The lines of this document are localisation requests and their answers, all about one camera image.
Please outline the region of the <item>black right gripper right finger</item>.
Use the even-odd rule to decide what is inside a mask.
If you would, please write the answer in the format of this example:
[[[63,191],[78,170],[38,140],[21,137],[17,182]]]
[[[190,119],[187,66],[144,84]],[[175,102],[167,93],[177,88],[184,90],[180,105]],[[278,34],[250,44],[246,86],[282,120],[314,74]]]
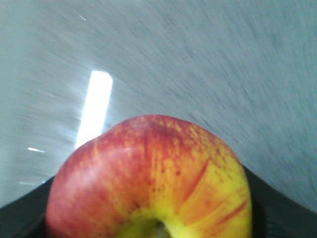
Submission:
[[[252,237],[315,238],[317,214],[268,185],[248,168],[252,199]]]

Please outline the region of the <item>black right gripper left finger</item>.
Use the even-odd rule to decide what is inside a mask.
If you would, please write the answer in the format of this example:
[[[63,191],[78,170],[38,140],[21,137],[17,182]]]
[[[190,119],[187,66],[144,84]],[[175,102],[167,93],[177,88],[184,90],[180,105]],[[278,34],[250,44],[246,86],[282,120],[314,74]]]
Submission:
[[[45,238],[45,213],[53,178],[0,209],[2,238]]]

